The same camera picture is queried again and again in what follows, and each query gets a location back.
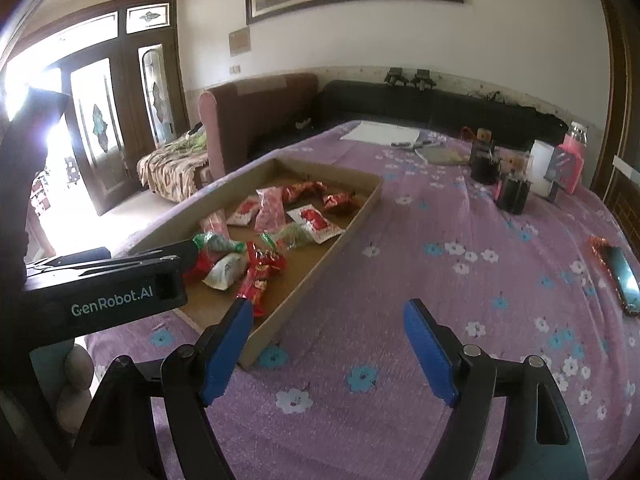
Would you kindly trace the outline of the cream white snack packet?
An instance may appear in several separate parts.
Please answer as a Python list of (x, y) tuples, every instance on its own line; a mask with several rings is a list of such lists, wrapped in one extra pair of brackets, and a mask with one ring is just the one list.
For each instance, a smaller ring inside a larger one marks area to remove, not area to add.
[(212, 270), (204, 278), (203, 283), (211, 289), (227, 290), (242, 278), (247, 267), (247, 255), (232, 252), (225, 255), (212, 267)]

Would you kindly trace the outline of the grey notebook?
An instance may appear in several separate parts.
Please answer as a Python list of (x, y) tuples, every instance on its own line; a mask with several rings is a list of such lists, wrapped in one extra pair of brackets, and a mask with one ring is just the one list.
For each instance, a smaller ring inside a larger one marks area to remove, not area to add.
[(464, 166), (469, 162), (468, 156), (463, 156), (442, 144), (421, 145), (420, 148), (415, 148), (414, 152), (424, 162), (434, 166)]

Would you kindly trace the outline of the black jar near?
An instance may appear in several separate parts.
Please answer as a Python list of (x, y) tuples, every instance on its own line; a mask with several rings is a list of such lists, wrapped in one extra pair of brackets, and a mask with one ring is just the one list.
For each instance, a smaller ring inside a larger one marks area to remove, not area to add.
[(500, 210), (514, 216), (523, 212), (529, 193), (526, 166), (527, 157), (524, 155), (509, 155), (500, 162), (494, 202)]

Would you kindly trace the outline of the green twisted candy packet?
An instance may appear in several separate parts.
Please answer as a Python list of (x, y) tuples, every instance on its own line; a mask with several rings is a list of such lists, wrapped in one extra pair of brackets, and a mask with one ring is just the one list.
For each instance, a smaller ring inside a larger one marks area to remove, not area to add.
[(194, 235), (192, 238), (199, 250), (206, 252), (245, 252), (246, 243), (238, 240), (230, 240), (224, 234), (217, 232), (204, 232)]

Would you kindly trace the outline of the white paper sheet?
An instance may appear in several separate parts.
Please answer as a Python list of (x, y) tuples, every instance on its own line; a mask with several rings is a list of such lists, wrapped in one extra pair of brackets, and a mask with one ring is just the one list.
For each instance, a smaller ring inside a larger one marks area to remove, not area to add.
[(342, 141), (395, 146), (413, 145), (420, 138), (420, 130), (384, 122), (360, 122), (349, 133), (341, 136)]

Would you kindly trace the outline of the black jar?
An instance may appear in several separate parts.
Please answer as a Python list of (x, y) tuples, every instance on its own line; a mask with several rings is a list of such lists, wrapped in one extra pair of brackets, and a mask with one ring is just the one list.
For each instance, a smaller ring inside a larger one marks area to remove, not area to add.
[(495, 152), (492, 133), (478, 128), (470, 154), (471, 178), (480, 184), (494, 185), (498, 180), (500, 160)]
[(500, 210), (514, 216), (523, 212), (529, 193), (526, 166), (527, 157), (524, 155), (509, 155), (500, 162), (494, 202)]

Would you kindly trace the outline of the pink cartoon snack packet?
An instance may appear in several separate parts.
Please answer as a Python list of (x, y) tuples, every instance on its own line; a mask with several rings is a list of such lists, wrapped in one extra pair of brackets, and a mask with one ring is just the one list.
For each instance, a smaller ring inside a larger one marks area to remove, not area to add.
[(256, 232), (274, 232), (286, 223), (286, 214), (282, 200), (282, 188), (270, 186), (257, 191), (259, 211), (255, 218)]

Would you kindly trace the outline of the white red snack packet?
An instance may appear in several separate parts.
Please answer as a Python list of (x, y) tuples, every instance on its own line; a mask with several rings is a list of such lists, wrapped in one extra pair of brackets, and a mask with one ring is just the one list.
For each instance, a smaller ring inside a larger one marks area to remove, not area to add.
[(318, 245), (332, 240), (344, 232), (343, 228), (327, 219), (311, 204), (289, 210), (288, 216), (301, 226)]

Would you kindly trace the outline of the red cartoon snack packet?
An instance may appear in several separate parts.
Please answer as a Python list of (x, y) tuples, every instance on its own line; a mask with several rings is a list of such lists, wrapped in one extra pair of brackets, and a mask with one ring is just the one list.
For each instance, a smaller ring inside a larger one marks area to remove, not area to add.
[(262, 306), (269, 278), (286, 268), (285, 258), (273, 249), (261, 248), (253, 242), (246, 244), (248, 268), (236, 296), (249, 301), (254, 318), (263, 318)]

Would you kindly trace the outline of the pink water bottle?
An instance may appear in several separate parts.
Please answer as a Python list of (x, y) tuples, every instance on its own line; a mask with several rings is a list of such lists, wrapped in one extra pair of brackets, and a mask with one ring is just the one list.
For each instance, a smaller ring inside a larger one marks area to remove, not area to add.
[(560, 144), (564, 157), (561, 183), (562, 188), (568, 194), (575, 192), (582, 176), (588, 144), (587, 132), (586, 126), (579, 122), (571, 122), (570, 128), (565, 133), (564, 140)]

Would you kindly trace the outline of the purple floral tablecloth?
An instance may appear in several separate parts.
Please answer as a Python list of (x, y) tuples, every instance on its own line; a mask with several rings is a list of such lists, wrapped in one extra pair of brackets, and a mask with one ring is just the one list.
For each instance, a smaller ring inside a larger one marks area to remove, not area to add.
[(608, 478), (639, 434), (639, 322), (590, 247), (627, 240), (588, 188), (512, 216), (462, 167), (349, 142), (349, 125), (292, 157), (375, 174), (378, 203), (208, 417), (240, 479), (416, 479), (449, 412), (402, 327), (421, 299), (490, 356), (536, 354), (574, 419), (588, 472)]

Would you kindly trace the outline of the red foil wrapper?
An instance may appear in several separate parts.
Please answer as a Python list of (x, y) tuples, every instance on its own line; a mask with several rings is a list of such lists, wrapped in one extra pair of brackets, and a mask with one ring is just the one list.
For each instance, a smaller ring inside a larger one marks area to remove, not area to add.
[(610, 250), (612, 246), (604, 237), (590, 236), (588, 240), (593, 255), (598, 259), (602, 266), (607, 266), (610, 261)]

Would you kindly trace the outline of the white cup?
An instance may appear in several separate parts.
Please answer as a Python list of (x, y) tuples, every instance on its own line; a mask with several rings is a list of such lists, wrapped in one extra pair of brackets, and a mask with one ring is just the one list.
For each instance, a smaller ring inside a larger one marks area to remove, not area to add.
[(544, 141), (536, 140), (529, 152), (526, 166), (526, 179), (529, 191), (546, 198), (551, 193), (552, 182), (546, 179), (554, 147)]

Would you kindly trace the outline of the black jar far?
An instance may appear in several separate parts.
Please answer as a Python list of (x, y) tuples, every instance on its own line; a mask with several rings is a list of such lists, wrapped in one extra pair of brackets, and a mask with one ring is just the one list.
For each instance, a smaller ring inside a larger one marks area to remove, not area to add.
[(492, 133), (478, 128), (470, 154), (471, 178), (480, 184), (494, 185), (498, 180), (500, 160), (495, 152)]

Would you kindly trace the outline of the patterned blanket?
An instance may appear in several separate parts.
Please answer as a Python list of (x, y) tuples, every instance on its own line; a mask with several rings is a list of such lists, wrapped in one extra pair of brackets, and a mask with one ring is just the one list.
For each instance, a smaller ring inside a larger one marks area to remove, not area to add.
[(152, 193), (181, 203), (213, 182), (207, 154), (206, 130), (201, 122), (137, 162), (140, 184)]

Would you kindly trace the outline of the wooden glass door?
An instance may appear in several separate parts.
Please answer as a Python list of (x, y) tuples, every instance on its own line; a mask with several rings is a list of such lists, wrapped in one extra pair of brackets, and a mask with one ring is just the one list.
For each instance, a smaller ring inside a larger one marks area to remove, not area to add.
[(137, 163), (186, 131), (177, 0), (112, 0), (29, 34), (10, 57), (15, 89), (70, 96), (70, 147), (98, 214), (141, 190)]

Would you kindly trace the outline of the black smartphone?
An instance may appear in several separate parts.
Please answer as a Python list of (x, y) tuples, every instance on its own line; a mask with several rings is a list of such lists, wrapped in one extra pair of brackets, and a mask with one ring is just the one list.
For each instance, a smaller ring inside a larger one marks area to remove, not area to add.
[(638, 316), (640, 313), (639, 283), (623, 251), (619, 247), (606, 246), (603, 249), (603, 261), (612, 276), (623, 311), (626, 315)]

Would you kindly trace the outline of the small red candy packet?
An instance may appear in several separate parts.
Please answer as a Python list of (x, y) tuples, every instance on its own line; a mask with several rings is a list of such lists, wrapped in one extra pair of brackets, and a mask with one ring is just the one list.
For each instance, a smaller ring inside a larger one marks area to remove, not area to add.
[(322, 204), (324, 212), (336, 216), (350, 214), (358, 207), (354, 194), (346, 192), (326, 194), (322, 197)]

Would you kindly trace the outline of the black sofa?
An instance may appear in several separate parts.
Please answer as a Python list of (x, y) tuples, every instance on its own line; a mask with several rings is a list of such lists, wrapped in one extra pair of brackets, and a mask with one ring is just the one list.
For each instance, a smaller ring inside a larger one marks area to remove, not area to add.
[(463, 139), (464, 128), (485, 128), (505, 148), (526, 151), (536, 140), (560, 144), (568, 125), (532, 106), (506, 104), (496, 96), (476, 98), (442, 90), (420, 91), (370, 82), (334, 80), (283, 126), (250, 141), (248, 157), (306, 140), (352, 120), (432, 130)]

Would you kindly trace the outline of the green clear snack packet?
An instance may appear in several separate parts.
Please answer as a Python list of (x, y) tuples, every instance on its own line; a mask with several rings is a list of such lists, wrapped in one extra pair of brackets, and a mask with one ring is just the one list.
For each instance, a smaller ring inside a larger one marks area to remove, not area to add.
[(281, 226), (277, 231), (263, 232), (260, 238), (276, 252), (288, 252), (314, 241), (310, 234), (295, 222)]

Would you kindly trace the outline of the dark red gold-lettered snack packet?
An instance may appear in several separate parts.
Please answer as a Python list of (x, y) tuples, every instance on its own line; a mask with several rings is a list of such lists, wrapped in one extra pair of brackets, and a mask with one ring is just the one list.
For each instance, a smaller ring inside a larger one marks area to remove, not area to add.
[(322, 195), (326, 185), (320, 181), (295, 182), (282, 188), (282, 202), (292, 205), (306, 197)]

